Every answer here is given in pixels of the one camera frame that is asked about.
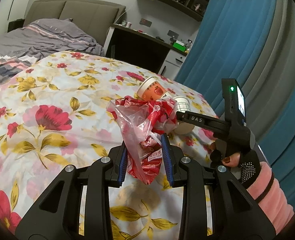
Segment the right hand black glove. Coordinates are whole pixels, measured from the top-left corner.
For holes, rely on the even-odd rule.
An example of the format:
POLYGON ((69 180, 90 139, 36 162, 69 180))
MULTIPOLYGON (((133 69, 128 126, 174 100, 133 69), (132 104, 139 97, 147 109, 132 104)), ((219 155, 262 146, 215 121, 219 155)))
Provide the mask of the right hand black glove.
POLYGON ((216 143, 213 142, 210 145, 210 157, 217 165, 223 164, 227 167, 239 167, 239 181, 245 189, 248 189, 255 182, 261 172, 259 158, 254 150, 246 154, 236 152, 223 158, 222 153, 216 147, 216 143))

